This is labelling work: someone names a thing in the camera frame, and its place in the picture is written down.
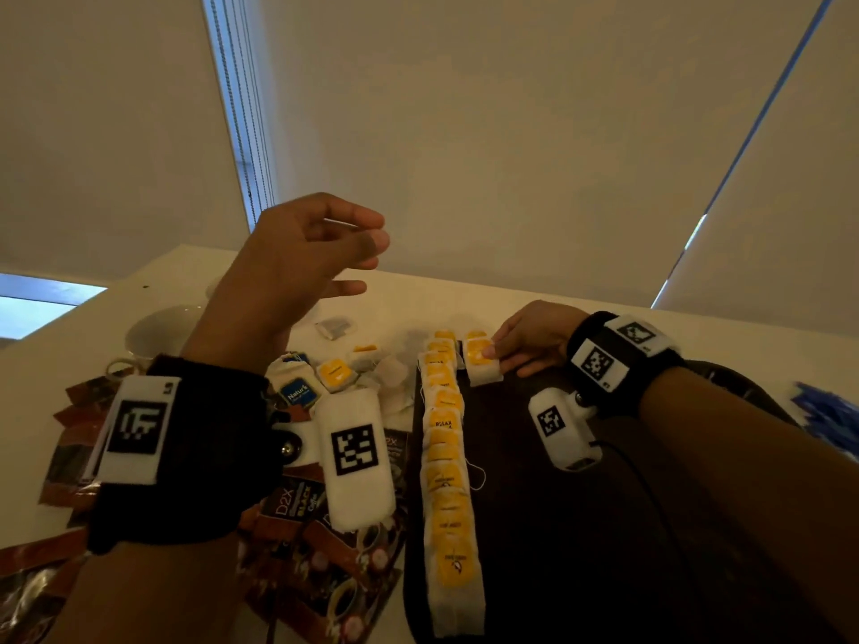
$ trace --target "table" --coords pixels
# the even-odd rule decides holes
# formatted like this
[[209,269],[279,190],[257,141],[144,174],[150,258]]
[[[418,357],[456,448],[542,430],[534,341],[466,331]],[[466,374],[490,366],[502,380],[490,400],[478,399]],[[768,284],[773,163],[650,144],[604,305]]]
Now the table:
[[[207,285],[230,266],[229,250],[180,246],[115,283],[91,301],[0,351],[0,548],[48,538],[65,529],[70,509],[36,501],[62,427],[52,414],[68,405],[65,388],[102,374],[122,356],[125,332],[146,314],[170,305],[205,303]],[[492,332],[524,304],[542,298],[594,312],[635,313],[658,325],[682,347],[685,357],[736,369],[760,384],[796,418],[788,402],[795,380],[859,400],[859,340],[721,318],[661,312],[549,294],[513,291],[381,271],[351,271],[369,291],[321,301],[295,326],[290,345],[316,357],[342,355],[359,343],[379,343],[405,357],[415,354],[429,330]],[[313,322],[347,315],[355,333],[337,342],[320,337]],[[400,416],[394,427],[410,428]],[[264,641],[262,622],[243,609],[234,640]],[[278,640],[297,640],[285,627]],[[402,583],[382,613],[370,642],[412,640],[405,621]]]

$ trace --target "black mat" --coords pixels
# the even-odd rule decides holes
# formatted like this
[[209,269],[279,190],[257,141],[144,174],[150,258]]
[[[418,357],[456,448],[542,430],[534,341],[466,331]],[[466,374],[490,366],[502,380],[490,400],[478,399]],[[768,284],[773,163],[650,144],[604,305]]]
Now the black mat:
[[[605,451],[599,465],[582,473],[549,462],[527,403],[549,386],[572,390],[560,371],[529,379],[508,374],[500,384],[476,389],[460,373],[459,384],[466,456],[487,475],[485,486],[472,493],[487,639],[843,641],[641,423],[612,419],[593,427],[647,478],[694,580],[636,476],[615,453]],[[423,414],[418,388],[415,435],[423,432]],[[406,467],[404,602],[412,634],[426,642],[434,638],[424,572],[421,441],[411,439]],[[469,468],[469,475],[479,485],[480,472]]]

